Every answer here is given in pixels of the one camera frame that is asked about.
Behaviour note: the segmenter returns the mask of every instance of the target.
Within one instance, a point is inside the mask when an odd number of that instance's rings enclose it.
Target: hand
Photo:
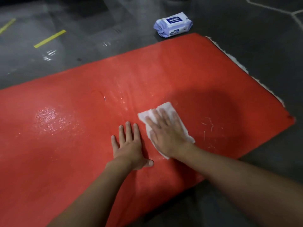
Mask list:
[[[170,158],[177,158],[184,144],[189,142],[183,132],[178,114],[173,112],[174,121],[171,122],[164,109],[160,109],[160,112],[162,117],[157,110],[153,110],[158,124],[155,124],[148,116],[146,117],[146,122],[152,128],[151,140],[161,153]]]
[[[149,159],[145,159],[142,155],[142,144],[140,139],[140,131],[138,125],[134,126],[134,139],[131,133],[131,123],[126,122],[126,132],[124,137],[123,125],[119,126],[119,143],[117,144],[116,138],[112,136],[112,147],[114,151],[114,159],[122,159],[131,163],[132,170],[139,170],[142,167],[150,167],[154,165],[154,162]]]

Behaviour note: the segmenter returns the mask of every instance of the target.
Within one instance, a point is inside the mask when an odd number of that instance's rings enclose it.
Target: person's left hand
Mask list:
[[[126,132],[124,137],[123,126],[119,126],[119,143],[117,144],[116,138],[112,136],[112,147],[114,151],[114,159],[121,158],[131,162],[133,170],[139,170],[142,167],[150,167],[154,162],[146,159],[142,155],[142,144],[140,139],[140,131],[138,125],[135,123],[133,126],[134,138],[132,137],[131,124],[126,122]]]

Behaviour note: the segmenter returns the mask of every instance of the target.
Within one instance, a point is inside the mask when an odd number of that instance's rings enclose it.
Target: white cloth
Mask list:
[[[169,119],[170,119],[171,121],[173,121],[172,113],[173,113],[174,111],[176,111],[176,110],[173,108],[172,104],[171,104],[170,102],[164,103],[164,104],[158,106],[158,107],[156,108],[156,110],[157,110],[158,112],[160,112],[160,108],[163,108],[163,109],[166,111],[167,115],[169,116]],[[145,125],[146,125],[147,136],[148,136],[149,139],[151,140],[150,131],[152,130],[152,128],[147,124],[146,119],[145,119],[146,116],[149,116],[150,119],[151,119],[154,123],[157,124],[158,122],[157,122],[156,117],[154,116],[154,114],[153,114],[153,112],[152,112],[152,109],[150,109],[150,110],[148,110],[148,111],[141,112],[141,113],[138,114],[139,119],[140,119],[142,122],[145,123]],[[186,127],[184,126],[184,124],[182,123],[181,119],[180,119],[180,122],[181,122],[181,126],[182,126],[182,128],[183,128],[183,131],[184,131],[184,134],[185,134],[187,140],[190,141],[190,142],[192,142],[192,143],[195,143],[194,138],[191,137],[191,136],[189,136],[188,131],[187,131]],[[166,159],[169,159],[169,157],[165,156],[165,155],[162,154],[160,151],[159,151],[159,153],[160,153],[161,155],[163,155],[163,157],[165,157]]]

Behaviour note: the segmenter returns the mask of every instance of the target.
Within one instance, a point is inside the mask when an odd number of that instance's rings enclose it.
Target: person's left arm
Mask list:
[[[137,124],[119,126],[119,143],[112,136],[114,159],[106,164],[102,174],[66,210],[47,227],[105,226],[120,186],[132,170],[153,166],[153,161],[142,155],[142,144]]]

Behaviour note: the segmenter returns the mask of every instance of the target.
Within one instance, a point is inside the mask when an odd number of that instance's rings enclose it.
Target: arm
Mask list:
[[[152,166],[152,160],[142,155],[142,144],[137,124],[126,122],[126,138],[123,126],[119,126],[120,148],[112,136],[114,159],[106,164],[102,174],[66,210],[49,223],[48,227],[105,226],[116,195],[124,179],[132,170]]]
[[[253,165],[216,155],[187,142],[177,114],[171,122],[154,111],[149,118],[157,149],[206,177],[235,205],[262,226],[303,226],[303,187]]]

